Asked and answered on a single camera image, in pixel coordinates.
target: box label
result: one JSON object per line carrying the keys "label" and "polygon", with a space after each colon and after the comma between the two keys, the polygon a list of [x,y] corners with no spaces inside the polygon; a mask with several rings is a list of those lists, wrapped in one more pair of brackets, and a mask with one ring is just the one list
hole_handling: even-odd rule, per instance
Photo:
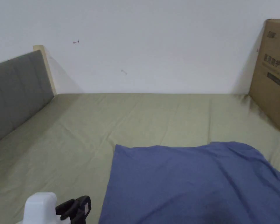
{"label": "box label", "polygon": [[280,86],[280,79],[274,76],[272,73],[268,72],[267,77]]}

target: sheet wrinkle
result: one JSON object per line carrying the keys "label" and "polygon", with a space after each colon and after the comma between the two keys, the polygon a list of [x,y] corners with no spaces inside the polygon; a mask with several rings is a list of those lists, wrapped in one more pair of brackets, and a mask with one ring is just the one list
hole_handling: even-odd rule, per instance
{"label": "sheet wrinkle", "polygon": [[212,159],[213,159],[213,161],[215,161],[215,163],[217,164],[219,170],[222,171],[222,173],[225,176],[226,180],[231,185],[233,191],[237,195],[237,198],[239,199],[239,201],[243,205],[243,208],[245,209],[245,211],[248,214],[248,216],[250,217],[250,219],[255,221],[256,217],[251,213],[252,210],[250,208],[250,205],[247,203],[247,200],[243,200],[242,194],[241,194],[240,190],[238,189],[237,185],[232,180],[232,177],[228,174],[228,172],[225,170],[225,168],[222,166],[222,164],[218,160],[216,160],[214,157],[212,157]]}
{"label": "sheet wrinkle", "polygon": [[210,142],[211,142],[212,104],[213,104],[213,99],[211,98],[211,99],[209,100],[209,105],[208,105],[208,130],[207,130],[207,144],[210,144]]}
{"label": "sheet wrinkle", "polygon": [[146,214],[144,217],[142,217],[142,219],[140,219],[139,221],[137,221],[136,223],[141,224],[143,222],[145,222],[145,220],[147,220],[152,214],[156,213],[157,211],[162,210],[163,208],[167,207],[169,204],[171,204],[174,200],[181,198],[182,196],[184,196],[186,194],[186,192],[183,193],[179,193],[178,195],[175,195],[173,197],[171,197],[170,199],[168,199],[167,201],[163,202],[160,206],[153,208],[148,214]]}
{"label": "sheet wrinkle", "polygon": [[61,127],[63,127],[64,130],[66,130],[67,133],[69,133],[71,136],[74,137],[78,142],[82,143],[82,145],[87,148],[88,145],[79,137],[79,135],[75,135],[68,127],[66,127],[65,124],[63,124],[61,121],[56,122],[59,124]]}
{"label": "sheet wrinkle", "polygon": [[169,119],[167,120],[166,130],[165,130],[165,133],[164,133],[163,137],[161,138],[160,145],[162,145],[163,140],[164,140],[164,138],[166,137],[166,135],[167,135],[167,133],[168,133],[169,123],[172,121],[172,117],[175,117],[175,116],[176,116],[177,111],[178,111],[178,109],[179,109],[179,107],[180,107],[180,104],[181,104],[181,100],[179,100],[179,102],[178,102],[178,104],[177,104],[177,107],[176,107],[176,109],[175,109],[175,111],[174,111],[174,115],[170,115]]}
{"label": "sheet wrinkle", "polygon": [[106,99],[107,95],[102,95],[98,101],[96,101],[96,105],[100,105],[104,99]]}

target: bed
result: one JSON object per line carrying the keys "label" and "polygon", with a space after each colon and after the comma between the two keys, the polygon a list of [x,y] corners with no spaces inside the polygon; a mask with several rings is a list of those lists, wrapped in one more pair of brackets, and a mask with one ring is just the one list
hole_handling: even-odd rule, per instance
{"label": "bed", "polygon": [[[19,112],[21,120],[0,136],[0,223],[20,221],[26,199],[39,191],[54,192],[60,203],[89,195],[92,209],[87,222],[97,223],[116,144],[193,147],[238,141],[258,149],[280,171],[280,131],[249,96],[56,95],[44,48],[35,50],[37,55],[22,56],[20,67],[40,63],[38,70],[45,69],[37,79],[38,86],[43,82],[42,91],[34,96],[39,102],[33,110]],[[11,65],[4,63],[0,67]],[[30,83],[18,85],[25,89]],[[25,95],[34,94],[28,90]],[[23,107],[33,102],[23,99]]]}

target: cardboard box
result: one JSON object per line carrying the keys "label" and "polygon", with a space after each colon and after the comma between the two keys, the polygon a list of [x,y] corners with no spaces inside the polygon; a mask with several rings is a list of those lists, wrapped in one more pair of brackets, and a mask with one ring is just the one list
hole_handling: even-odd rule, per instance
{"label": "cardboard box", "polygon": [[280,20],[267,20],[249,95],[280,129]]}

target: mark on wall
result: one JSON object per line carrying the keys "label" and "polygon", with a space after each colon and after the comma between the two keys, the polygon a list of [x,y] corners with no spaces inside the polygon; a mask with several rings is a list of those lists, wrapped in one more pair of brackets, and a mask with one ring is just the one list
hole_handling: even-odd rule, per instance
{"label": "mark on wall", "polygon": [[123,69],[122,69],[122,72],[123,72],[125,75],[127,75],[127,72],[125,72]]}

